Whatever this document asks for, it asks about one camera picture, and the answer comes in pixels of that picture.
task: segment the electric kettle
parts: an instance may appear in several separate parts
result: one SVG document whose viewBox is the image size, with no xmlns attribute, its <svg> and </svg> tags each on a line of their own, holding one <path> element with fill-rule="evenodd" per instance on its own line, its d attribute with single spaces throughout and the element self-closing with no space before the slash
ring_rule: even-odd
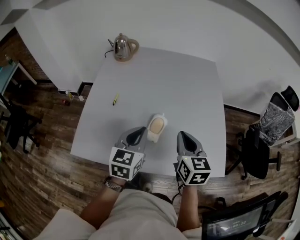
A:
<svg viewBox="0 0 300 240">
<path fill-rule="evenodd" d="M 122 33 L 115 38 L 114 43 L 109 39 L 108 41 L 114 49 L 114 58 L 120 62 L 130 60 L 140 47 L 136 40 L 129 39 Z"/>
</svg>

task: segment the bracelet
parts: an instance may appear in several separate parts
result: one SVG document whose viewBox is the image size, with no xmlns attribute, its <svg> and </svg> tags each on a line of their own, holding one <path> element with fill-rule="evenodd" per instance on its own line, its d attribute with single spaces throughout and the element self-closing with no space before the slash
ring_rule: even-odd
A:
<svg viewBox="0 0 300 240">
<path fill-rule="evenodd" d="M 121 186 L 113 181 L 111 181 L 111 177 L 107 177 L 104 181 L 104 185 L 107 186 L 108 188 L 116 191 L 116 192 L 122 192 L 124 189 L 124 186 Z"/>
</svg>

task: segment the black cable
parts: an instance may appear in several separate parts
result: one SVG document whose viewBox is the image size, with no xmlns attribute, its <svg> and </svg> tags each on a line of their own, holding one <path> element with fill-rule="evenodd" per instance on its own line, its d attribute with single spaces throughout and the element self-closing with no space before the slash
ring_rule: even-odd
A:
<svg viewBox="0 0 300 240">
<path fill-rule="evenodd" d="M 181 185 L 179 186 L 178 178 L 177 178 L 176 180 L 177 180 L 177 185 L 178 185 L 178 188 L 177 188 L 177 189 L 178 189 L 178 193 L 175 194 L 175 195 L 173 196 L 173 198 L 172 198 L 172 200 L 171 200 L 172 205 L 173 205 L 173 202 L 174 202 L 175 198 L 176 198 L 178 195 L 182 196 L 180 189 L 184 186 L 184 184 L 181 184 Z M 208 209 L 208 210 L 212 210 L 212 211 L 215 211 L 215 210 L 216 210 L 215 208 L 208 207 L 208 206 L 198 206 L 198 208 L 199 208 L 199 209 Z"/>
<path fill-rule="evenodd" d="M 177 197 L 178 195 L 182 196 L 180 189 L 183 187 L 184 184 L 181 184 L 179 186 L 179 182 L 178 182 L 178 179 L 177 179 L 177 185 L 178 185 L 178 188 L 177 188 L 178 189 L 178 193 L 175 194 L 174 197 L 172 198 L 172 200 L 171 200 L 172 205 L 173 205 L 173 202 L 175 200 L 175 197 Z"/>
<path fill-rule="evenodd" d="M 113 51 L 113 49 L 112 49 L 112 50 L 109 50 L 109 51 L 107 51 L 106 53 L 104 53 L 104 56 L 105 56 L 105 58 L 106 58 L 106 54 L 107 54 L 107 53 L 109 53 L 109 52 L 111 52 L 111 51 Z"/>
</svg>

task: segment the wooden floor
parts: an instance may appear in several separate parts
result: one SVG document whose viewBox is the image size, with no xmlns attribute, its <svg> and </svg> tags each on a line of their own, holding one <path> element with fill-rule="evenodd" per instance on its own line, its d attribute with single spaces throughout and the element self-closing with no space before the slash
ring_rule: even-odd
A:
<svg viewBox="0 0 300 240">
<path fill-rule="evenodd" d="M 85 98 L 90 87 L 83 90 Z M 79 214 L 92 197 L 102 187 L 108 175 L 108 167 L 80 157 L 70 155 L 75 130 L 85 101 L 74 99 L 71 106 L 64 106 L 67 99 L 57 93 L 52 84 L 24 85 L 22 91 L 12 89 L 5 94 L 13 102 L 43 119 L 35 129 L 41 146 L 32 146 L 28 155 L 22 152 L 21 141 L 16 150 L 4 143 L 4 123 L 0 125 L 2 161 L 0 163 L 0 197 L 5 203 L 3 209 L 11 222 L 25 239 L 36 237 L 54 216 L 59 208 L 69 209 Z M 227 143 L 237 145 L 236 134 L 258 117 L 225 109 Z M 271 151 L 276 156 L 278 149 Z M 242 169 L 237 168 L 224 178 L 212 178 L 199 187 L 199 204 L 213 206 L 216 197 L 222 196 L 229 205 L 249 199 L 262 192 L 272 194 L 287 191 L 289 198 L 277 210 L 275 217 L 289 219 L 293 212 L 298 191 L 300 145 L 280 149 L 283 155 L 280 172 L 275 165 L 269 167 L 265 180 L 249 176 L 240 179 Z M 227 166 L 236 156 L 227 151 Z M 145 174 L 151 180 L 154 192 L 166 194 L 170 198 L 177 193 L 174 177 Z M 175 200 L 175 210 L 179 211 L 180 196 Z M 268 224 L 265 234 L 278 237 L 285 225 Z"/>
</svg>

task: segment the pen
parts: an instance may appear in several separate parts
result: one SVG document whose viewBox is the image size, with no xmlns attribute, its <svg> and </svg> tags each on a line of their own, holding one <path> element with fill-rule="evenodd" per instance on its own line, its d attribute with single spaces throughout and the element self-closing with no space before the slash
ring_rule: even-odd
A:
<svg viewBox="0 0 300 240">
<path fill-rule="evenodd" d="M 115 97 L 115 99 L 114 99 L 114 101 L 112 103 L 113 106 L 116 104 L 118 97 L 119 97 L 119 94 L 117 93 L 117 96 Z"/>
</svg>

